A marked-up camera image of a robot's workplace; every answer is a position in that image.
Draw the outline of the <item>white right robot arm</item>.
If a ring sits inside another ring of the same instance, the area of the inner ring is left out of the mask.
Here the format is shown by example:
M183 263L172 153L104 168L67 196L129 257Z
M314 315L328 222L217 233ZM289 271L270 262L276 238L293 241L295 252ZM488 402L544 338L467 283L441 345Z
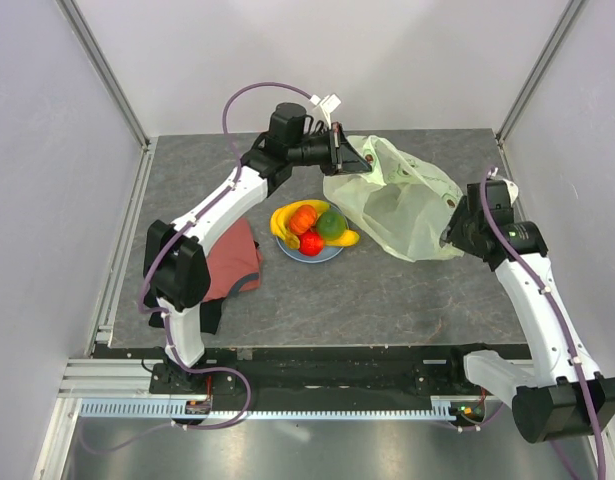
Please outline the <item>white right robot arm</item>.
M481 259L512 302L529 347L527 372L493 349L461 347L445 381L464 394L484 388L511 409L529 443L602 432L615 415L615 377L603 375L558 292L538 226L515 218L510 182L485 178L468 185L444 238Z

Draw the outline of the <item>green avocado print plastic bag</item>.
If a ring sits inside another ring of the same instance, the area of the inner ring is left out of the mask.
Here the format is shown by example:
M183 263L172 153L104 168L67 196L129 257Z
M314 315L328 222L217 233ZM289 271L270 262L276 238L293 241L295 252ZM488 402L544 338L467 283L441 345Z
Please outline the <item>green avocado print plastic bag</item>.
M446 261L463 256L441 235L463 196L440 168L376 135L348 138L372 159L372 171L326 176L325 198L386 253L404 261Z

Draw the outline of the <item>green lime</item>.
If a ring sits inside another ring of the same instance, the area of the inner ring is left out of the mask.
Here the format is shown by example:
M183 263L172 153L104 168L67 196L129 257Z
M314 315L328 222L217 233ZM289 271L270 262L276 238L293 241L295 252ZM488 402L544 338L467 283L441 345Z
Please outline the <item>green lime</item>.
M315 224L316 232L327 241L340 238L346 230L345 217L337 210L322 213Z

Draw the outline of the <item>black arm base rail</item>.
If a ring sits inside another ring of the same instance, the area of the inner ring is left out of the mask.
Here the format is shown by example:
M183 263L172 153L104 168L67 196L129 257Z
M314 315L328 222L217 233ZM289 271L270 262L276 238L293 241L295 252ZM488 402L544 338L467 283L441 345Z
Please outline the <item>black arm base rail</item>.
M265 388L338 387L479 397L483 389L466 379L462 356L489 348L486 344L210 348L194 367L239 371L255 393Z

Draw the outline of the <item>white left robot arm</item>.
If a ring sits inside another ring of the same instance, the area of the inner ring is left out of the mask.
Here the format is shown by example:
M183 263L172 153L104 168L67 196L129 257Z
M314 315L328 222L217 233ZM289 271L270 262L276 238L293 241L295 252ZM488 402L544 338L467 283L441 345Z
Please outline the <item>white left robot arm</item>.
M277 105L268 129L216 190L174 221L157 220L148 229L141 292L155 297L150 310L163 319L165 352L177 363L171 379L185 393L198 392L207 378L198 363L205 353L200 304L211 283L207 257L219 238L296 167L317 166L326 176L372 169L346 139L341 123L331 118L340 99L330 94L310 101L312 111L295 103Z

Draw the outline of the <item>orange tangerine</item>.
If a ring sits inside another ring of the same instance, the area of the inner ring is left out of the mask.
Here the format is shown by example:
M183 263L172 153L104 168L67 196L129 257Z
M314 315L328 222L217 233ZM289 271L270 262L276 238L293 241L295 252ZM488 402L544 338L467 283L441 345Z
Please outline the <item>orange tangerine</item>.
M309 231L318 220L316 208L310 204L299 206L288 221L288 229L297 236Z

